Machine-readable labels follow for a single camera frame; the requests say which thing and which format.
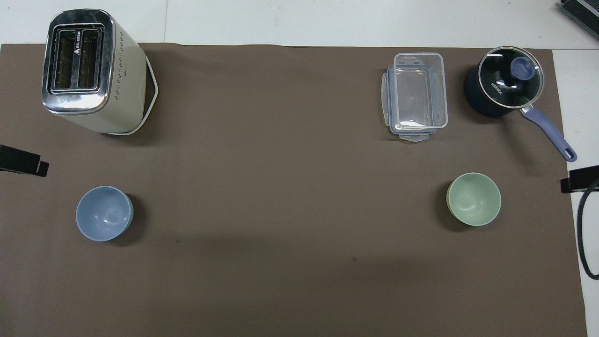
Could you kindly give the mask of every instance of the lid knob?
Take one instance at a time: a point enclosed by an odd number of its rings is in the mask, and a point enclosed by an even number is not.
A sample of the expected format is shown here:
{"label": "lid knob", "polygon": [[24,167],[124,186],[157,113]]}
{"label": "lid knob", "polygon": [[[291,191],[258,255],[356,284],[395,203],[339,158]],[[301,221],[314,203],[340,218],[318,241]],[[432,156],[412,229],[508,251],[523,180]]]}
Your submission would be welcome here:
{"label": "lid knob", "polygon": [[531,60],[526,56],[519,56],[512,60],[510,65],[510,74],[513,78],[527,81],[532,79],[536,73],[536,68]]}

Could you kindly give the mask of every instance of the lid metal rim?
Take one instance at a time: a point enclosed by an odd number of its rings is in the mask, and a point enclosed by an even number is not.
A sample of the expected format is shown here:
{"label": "lid metal rim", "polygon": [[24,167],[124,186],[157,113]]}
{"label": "lid metal rim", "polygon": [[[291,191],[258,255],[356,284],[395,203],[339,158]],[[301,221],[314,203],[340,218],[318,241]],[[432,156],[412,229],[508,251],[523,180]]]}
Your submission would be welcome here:
{"label": "lid metal rim", "polygon": [[486,55],[485,55],[485,57],[483,57],[483,58],[480,60],[480,62],[479,62],[479,70],[478,70],[478,73],[477,73],[477,77],[478,77],[478,81],[479,81],[479,88],[480,88],[480,90],[481,90],[481,91],[482,91],[482,92],[485,94],[485,96],[486,96],[486,97],[487,97],[487,98],[488,98],[488,99],[489,99],[491,102],[493,102],[494,104],[496,104],[496,105],[498,105],[498,106],[504,107],[504,108],[508,108],[508,109],[514,109],[514,110],[516,110],[516,109],[521,109],[521,108],[523,108],[523,107],[527,107],[527,106],[530,106],[530,105],[532,105],[532,104],[533,104],[533,103],[534,103],[534,102],[535,102],[535,101],[536,101],[536,100],[537,100],[537,99],[538,99],[538,98],[541,96],[541,93],[543,92],[543,87],[544,87],[544,84],[545,84],[545,83],[544,83],[544,74],[543,74],[543,68],[541,67],[541,65],[540,65],[539,61],[537,60],[537,58],[535,58],[535,57],[533,56],[533,54],[531,54],[531,53],[527,52],[526,50],[524,50],[524,49],[522,49],[522,48],[518,48],[518,47],[512,47],[512,46],[501,46],[501,47],[497,47],[497,48],[491,49],[491,50],[490,50],[490,51],[488,51],[486,54],[487,54],[487,55],[488,55],[488,54],[493,54],[493,53],[494,53],[494,52],[496,52],[497,50],[501,50],[501,49],[510,49],[510,50],[515,50],[515,51],[517,51],[517,52],[523,53],[524,55],[526,55],[527,57],[529,57],[531,60],[533,60],[533,62],[534,62],[534,63],[535,63],[535,64],[536,64],[536,65],[539,67],[539,74],[540,74],[540,76],[541,76],[541,85],[540,85],[539,91],[537,92],[537,94],[536,94],[536,95],[535,95],[535,96],[534,96],[534,97],[533,97],[533,98],[532,98],[532,99],[531,99],[531,100],[530,100],[528,103],[526,103],[526,104],[523,104],[523,105],[520,105],[520,106],[507,106],[507,105],[505,105],[505,104],[501,104],[501,103],[499,103],[498,101],[495,101],[495,100],[494,100],[494,99],[493,99],[493,98],[492,98],[492,97],[491,97],[489,94],[487,94],[487,91],[485,90],[485,88],[483,88],[483,83],[482,83],[482,81],[481,81],[481,76],[480,76],[480,71],[481,71],[481,69],[482,69],[482,66],[483,66],[483,61],[484,61],[484,60],[486,59],[486,57],[487,57]]}

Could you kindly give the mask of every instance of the blue handle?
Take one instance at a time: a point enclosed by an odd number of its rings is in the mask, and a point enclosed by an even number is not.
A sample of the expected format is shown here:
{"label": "blue handle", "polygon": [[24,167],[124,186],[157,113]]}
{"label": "blue handle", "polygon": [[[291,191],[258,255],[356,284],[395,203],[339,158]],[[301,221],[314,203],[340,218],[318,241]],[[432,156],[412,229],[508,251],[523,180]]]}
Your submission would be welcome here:
{"label": "blue handle", "polygon": [[528,106],[521,109],[522,116],[529,121],[538,125],[541,130],[547,135],[555,148],[561,153],[562,157],[569,162],[573,162],[578,158],[574,149],[564,139],[561,132],[555,125],[545,116],[539,109]]}

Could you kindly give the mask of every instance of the blue bowl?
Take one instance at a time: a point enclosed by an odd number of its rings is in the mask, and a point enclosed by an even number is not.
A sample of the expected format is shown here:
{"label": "blue bowl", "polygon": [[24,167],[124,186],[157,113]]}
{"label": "blue bowl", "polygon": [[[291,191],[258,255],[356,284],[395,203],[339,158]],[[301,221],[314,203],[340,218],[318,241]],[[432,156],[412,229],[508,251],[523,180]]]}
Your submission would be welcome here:
{"label": "blue bowl", "polygon": [[75,218],[79,230],[88,239],[108,241],[129,227],[133,220],[133,204],[119,189],[100,186],[81,198]]}

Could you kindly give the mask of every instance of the toaster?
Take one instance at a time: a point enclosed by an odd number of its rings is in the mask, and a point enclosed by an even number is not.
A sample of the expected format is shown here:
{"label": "toaster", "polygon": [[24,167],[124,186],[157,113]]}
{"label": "toaster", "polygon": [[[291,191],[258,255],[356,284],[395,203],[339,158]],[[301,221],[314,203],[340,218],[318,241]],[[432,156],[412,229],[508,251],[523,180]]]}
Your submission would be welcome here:
{"label": "toaster", "polygon": [[54,115],[99,133],[130,134],[145,122],[146,54],[112,16],[80,9],[48,29],[42,103]]}

